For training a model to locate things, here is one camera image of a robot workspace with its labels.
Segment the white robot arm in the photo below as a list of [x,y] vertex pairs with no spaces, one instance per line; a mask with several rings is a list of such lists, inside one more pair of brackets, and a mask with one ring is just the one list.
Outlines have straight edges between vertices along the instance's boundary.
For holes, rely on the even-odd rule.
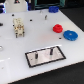
[[5,0],[5,10],[7,13],[24,12],[27,10],[25,0]]

